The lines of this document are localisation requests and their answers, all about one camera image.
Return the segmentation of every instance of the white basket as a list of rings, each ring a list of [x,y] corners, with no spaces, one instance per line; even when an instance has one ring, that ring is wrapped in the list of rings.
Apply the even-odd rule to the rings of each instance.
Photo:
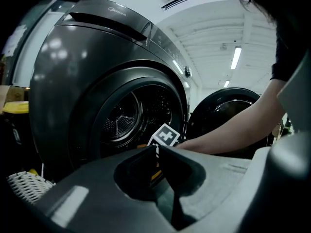
[[[6,178],[13,192],[31,204],[35,204],[53,184],[41,176],[29,172],[19,172]]]

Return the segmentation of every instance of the front-loading washing machine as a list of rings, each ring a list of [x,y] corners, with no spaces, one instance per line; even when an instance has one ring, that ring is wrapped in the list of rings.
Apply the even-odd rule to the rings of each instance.
[[[46,37],[30,86],[35,145],[52,178],[147,144],[163,123],[198,137],[259,98],[226,89],[188,120],[185,67],[174,43],[146,18],[111,1],[79,1]]]

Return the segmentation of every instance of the yellow container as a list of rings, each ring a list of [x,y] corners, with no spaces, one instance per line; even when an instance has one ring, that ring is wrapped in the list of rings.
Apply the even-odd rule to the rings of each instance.
[[[7,102],[3,112],[11,114],[25,114],[29,112],[28,101]]]

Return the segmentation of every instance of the fluorescent light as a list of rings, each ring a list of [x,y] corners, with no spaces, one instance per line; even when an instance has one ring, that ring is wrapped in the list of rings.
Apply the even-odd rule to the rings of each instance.
[[[228,87],[229,83],[230,83],[230,81],[229,81],[229,80],[227,80],[227,81],[225,82],[224,87]]]
[[[239,62],[239,58],[240,58],[241,52],[242,52],[242,48],[235,47],[231,69],[235,69],[237,67],[237,64]]]
[[[181,67],[179,66],[179,64],[178,64],[175,60],[173,60],[173,63],[174,63],[175,66],[178,68],[179,72],[180,72],[181,74],[184,74],[184,73],[183,73],[183,70],[181,69]]]

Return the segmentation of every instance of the brand logo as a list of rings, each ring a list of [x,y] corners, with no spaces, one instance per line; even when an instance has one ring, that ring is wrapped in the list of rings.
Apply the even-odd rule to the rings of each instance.
[[[119,10],[116,10],[116,9],[113,8],[113,7],[109,7],[108,10],[113,11],[113,12],[116,12],[116,13],[118,13],[118,14],[120,14],[120,15],[126,16],[126,13],[123,13],[123,12],[121,12],[121,11],[119,11]]]

